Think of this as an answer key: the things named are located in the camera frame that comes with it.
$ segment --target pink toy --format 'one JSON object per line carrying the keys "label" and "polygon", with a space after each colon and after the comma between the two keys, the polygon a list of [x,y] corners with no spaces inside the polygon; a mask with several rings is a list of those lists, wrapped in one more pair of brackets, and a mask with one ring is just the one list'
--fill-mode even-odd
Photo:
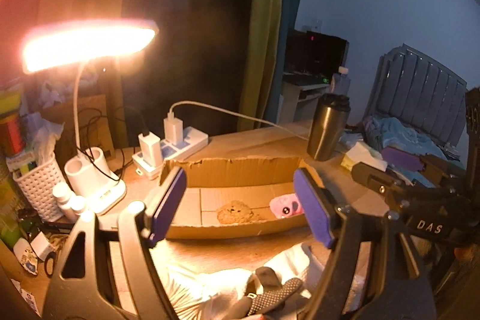
{"label": "pink toy", "polygon": [[278,219],[303,213],[303,208],[295,193],[272,199],[270,201],[270,210]]}

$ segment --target white basket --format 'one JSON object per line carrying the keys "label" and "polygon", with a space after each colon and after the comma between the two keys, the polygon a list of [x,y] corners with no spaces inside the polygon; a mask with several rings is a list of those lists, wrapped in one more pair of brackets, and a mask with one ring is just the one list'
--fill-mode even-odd
{"label": "white basket", "polygon": [[55,155],[20,178],[13,175],[13,179],[43,221],[52,222],[63,216],[52,193],[57,183],[65,181]]}

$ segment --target white bottle cap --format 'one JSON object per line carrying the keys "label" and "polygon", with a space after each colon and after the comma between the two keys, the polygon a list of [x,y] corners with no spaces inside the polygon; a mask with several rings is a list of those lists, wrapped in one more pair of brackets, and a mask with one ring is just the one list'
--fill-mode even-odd
{"label": "white bottle cap", "polygon": [[70,201],[71,209],[73,212],[77,215],[80,216],[86,209],[87,209],[87,204],[85,202],[85,198],[82,196],[75,196],[71,201]]}
{"label": "white bottle cap", "polygon": [[66,203],[70,197],[74,195],[70,186],[68,186],[66,182],[57,183],[53,187],[52,193],[59,203]]}

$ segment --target cookie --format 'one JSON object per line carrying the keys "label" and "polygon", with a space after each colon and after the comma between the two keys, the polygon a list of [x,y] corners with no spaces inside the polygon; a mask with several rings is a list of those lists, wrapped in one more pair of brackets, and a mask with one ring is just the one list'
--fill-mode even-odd
{"label": "cookie", "polygon": [[261,221],[262,217],[245,203],[234,200],[217,209],[217,219],[220,224],[236,224]]}

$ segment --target gray tufted headboard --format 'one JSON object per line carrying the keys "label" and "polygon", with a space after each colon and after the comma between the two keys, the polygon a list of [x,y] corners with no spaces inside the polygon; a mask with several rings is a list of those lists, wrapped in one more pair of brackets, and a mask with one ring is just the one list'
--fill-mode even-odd
{"label": "gray tufted headboard", "polygon": [[365,116],[396,117],[437,143],[457,145],[465,127],[466,84],[444,65],[403,44],[380,59]]}

